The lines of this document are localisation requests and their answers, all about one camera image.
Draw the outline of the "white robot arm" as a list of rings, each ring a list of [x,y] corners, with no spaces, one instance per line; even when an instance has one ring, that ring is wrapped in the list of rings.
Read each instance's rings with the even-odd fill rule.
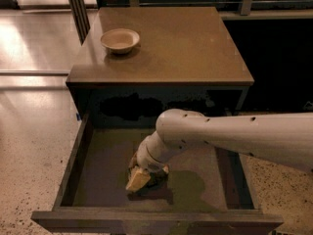
[[[206,117],[193,111],[167,110],[133,156],[126,189],[139,191],[153,173],[165,170],[172,157],[204,145],[309,173],[313,169],[313,115]]]

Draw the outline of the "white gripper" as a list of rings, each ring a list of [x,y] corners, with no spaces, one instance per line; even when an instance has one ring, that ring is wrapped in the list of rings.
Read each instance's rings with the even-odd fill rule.
[[[151,179],[150,172],[159,172],[166,166],[168,153],[168,147],[156,131],[147,136],[129,162],[126,190],[137,192],[142,189]]]

